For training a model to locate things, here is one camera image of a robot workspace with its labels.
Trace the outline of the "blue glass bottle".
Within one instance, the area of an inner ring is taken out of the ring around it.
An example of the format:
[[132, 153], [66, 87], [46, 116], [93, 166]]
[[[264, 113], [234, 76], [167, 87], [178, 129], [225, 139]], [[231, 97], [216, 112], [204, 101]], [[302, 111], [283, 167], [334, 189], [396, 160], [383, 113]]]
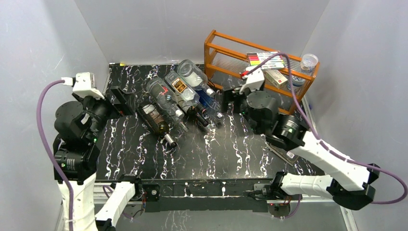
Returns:
[[199, 90], [197, 93], [200, 96], [199, 102], [207, 110], [206, 114], [214, 119], [222, 119], [223, 114], [219, 103], [213, 97], [208, 96], [204, 90]]

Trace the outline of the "dark olive wine bottle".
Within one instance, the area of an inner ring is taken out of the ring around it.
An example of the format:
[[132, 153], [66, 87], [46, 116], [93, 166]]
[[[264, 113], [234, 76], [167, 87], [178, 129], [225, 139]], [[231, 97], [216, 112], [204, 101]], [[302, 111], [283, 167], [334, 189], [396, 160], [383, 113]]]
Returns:
[[203, 116], [203, 114], [206, 113], [206, 109], [201, 103], [193, 104], [191, 102], [184, 101], [182, 109], [188, 116], [192, 116], [193, 118], [197, 119], [202, 126], [208, 126], [209, 122]]

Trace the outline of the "round clear glass bottle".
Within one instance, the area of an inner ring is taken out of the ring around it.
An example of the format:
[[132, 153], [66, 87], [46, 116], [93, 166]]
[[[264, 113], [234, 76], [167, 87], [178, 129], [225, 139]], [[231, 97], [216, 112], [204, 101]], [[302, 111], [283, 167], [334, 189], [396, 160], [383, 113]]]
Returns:
[[173, 120], [181, 120], [185, 114], [178, 107], [176, 94], [159, 77], [152, 78], [146, 86], [157, 105]]

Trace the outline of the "square clear liquor bottle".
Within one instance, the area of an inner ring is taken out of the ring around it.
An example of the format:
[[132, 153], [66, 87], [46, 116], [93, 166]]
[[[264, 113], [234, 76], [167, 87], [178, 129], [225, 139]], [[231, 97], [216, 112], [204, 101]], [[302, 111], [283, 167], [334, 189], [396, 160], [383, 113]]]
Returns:
[[182, 76], [175, 71], [171, 71], [165, 76], [165, 81], [185, 103], [191, 106], [197, 106], [200, 97]]

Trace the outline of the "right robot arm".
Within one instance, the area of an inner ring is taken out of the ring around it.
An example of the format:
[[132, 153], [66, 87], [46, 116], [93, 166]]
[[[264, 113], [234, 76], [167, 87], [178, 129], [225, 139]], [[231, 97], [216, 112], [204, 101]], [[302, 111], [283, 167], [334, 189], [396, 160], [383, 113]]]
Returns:
[[307, 194], [332, 199], [338, 205], [360, 210], [374, 200], [371, 186], [379, 177], [377, 170], [347, 161], [342, 155], [335, 157], [321, 146], [303, 121], [293, 115], [279, 113], [277, 101], [265, 91], [250, 92], [238, 89], [222, 93], [222, 111], [233, 104], [255, 134], [265, 135], [267, 143], [302, 157], [324, 171], [322, 176], [302, 176], [277, 172], [273, 182], [249, 195], [256, 199], [284, 199], [296, 194]]

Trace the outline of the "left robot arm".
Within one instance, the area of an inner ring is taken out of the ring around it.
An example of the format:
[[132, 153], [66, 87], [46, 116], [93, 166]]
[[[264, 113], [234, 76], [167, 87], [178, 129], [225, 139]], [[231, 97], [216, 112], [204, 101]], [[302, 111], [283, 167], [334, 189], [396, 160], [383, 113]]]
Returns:
[[144, 193], [138, 177], [123, 175], [102, 209], [95, 211], [98, 137], [110, 120], [135, 115], [134, 92], [112, 87], [109, 94], [113, 101], [109, 96], [97, 99], [74, 93], [74, 100], [61, 105], [55, 114], [54, 177], [62, 194], [67, 231], [114, 231], [127, 203]]

